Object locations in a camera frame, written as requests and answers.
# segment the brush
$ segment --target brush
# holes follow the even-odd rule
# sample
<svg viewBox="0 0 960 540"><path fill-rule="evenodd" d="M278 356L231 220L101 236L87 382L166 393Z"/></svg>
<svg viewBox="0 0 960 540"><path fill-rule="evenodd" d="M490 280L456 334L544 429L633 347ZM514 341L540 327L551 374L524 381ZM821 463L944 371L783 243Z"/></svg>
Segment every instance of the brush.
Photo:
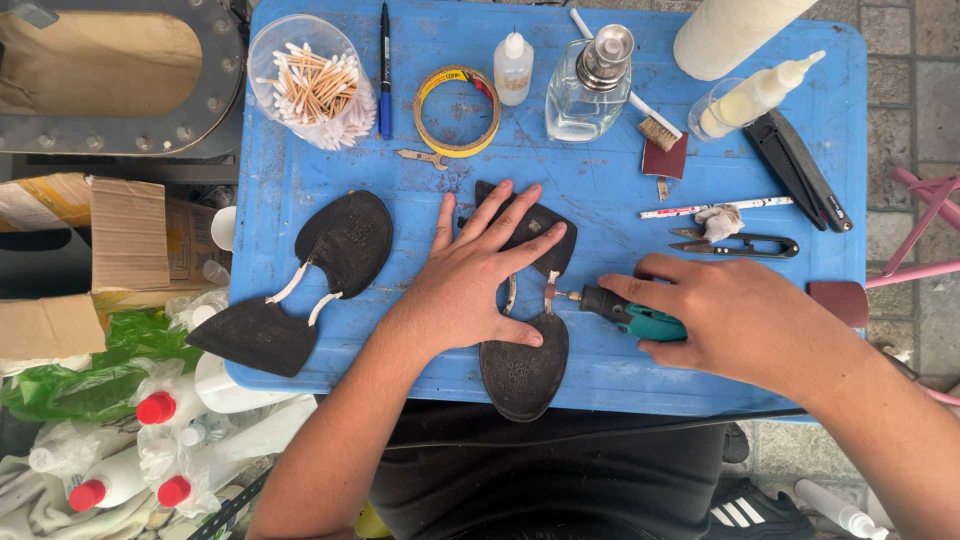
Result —
<svg viewBox="0 0 960 540"><path fill-rule="evenodd" d="M570 9L570 18L573 19L573 22L577 23L577 28L580 29L580 32L583 33L585 38L593 39L593 33L587 28L587 25L584 24L584 19L580 18L580 14L577 13L576 8ZM630 104L647 115L636 128L650 139L651 142L662 148L663 152L669 152L670 149L673 148L674 143L680 140L680 137L684 136L680 133L680 130L675 128L670 122L667 122L665 118L660 116L659 112L656 112L651 109L649 105L643 103L643 100L633 92L630 92Z"/></svg>

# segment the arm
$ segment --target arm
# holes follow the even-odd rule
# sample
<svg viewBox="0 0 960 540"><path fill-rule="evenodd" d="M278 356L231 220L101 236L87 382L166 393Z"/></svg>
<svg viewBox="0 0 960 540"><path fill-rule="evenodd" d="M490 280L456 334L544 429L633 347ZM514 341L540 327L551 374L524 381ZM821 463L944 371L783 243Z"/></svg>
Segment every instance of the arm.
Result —
<svg viewBox="0 0 960 540"><path fill-rule="evenodd" d="M637 344L657 363L797 402L833 435L904 538L956 536L960 422L799 288L747 259L660 254L644 258L634 278L599 283L684 322L686 341Z"/></svg>
<svg viewBox="0 0 960 540"><path fill-rule="evenodd" d="M290 442L263 488L248 538L352 539L380 455L423 367L447 349L481 341L542 344L536 329L500 315L496 289L559 242L566 226L498 253L540 198L540 186L518 195L490 224L512 193L510 181L501 183L456 240L456 202L452 193L444 196L423 269Z"/></svg>

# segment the black pants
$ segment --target black pants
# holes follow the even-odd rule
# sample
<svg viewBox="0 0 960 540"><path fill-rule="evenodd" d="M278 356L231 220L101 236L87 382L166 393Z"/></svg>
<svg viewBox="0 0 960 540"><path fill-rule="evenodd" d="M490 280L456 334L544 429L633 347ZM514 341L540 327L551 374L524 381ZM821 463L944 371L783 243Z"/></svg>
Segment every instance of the black pants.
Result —
<svg viewBox="0 0 960 540"><path fill-rule="evenodd" d="M410 400L391 444L520 442L677 417L551 408L517 424L487 404ZM522 449L385 452L369 496L397 540L699 538L726 425Z"/></svg>

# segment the white brush handle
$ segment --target white brush handle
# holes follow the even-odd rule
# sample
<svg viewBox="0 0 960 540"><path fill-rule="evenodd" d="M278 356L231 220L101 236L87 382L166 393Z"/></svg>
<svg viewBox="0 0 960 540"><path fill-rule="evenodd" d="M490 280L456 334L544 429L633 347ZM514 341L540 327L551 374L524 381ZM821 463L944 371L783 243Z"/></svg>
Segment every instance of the white brush handle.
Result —
<svg viewBox="0 0 960 540"><path fill-rule="evenodd" d="M587 28L587 24L584 23L584 19L580 18L580 14L577 13L576 8L570 9L570 18L573 19L573 22L577 23L577 28L580 29L580 33L583 34L585 38L593 39L593 33L589 28ZM633 92L630 92L630 104L637 109L640 109L647 116L651 116L654 120L660 122L660 124L669 130L674 137L681 138L684 136L684 134L680 133L680 130L675 128L670 122L667 122L665 118L660 116L659 112L656 112L655 110L651 109L649 105L643 103L643 100Z"/></svg>

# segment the green plastic bag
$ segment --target green plastic bag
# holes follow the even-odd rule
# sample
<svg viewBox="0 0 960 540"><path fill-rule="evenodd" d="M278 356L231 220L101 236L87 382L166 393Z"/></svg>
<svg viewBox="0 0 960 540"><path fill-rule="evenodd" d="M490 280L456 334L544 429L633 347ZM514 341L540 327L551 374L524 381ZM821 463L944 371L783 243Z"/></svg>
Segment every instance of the green plastic bag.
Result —
<svg viewBox="0 0 960 540"><path fill-rule="evenodd" d="M91 368L72 371L56 364L30 368L0 389L0 405L24 422L78 418L91 422L132 414L127 400L147 372L131 358L154 362L181 358L183 373L197 368L203 351L183 345L186 331L170 333L161 309L113 313L107 351L92 355Z"/></svg>

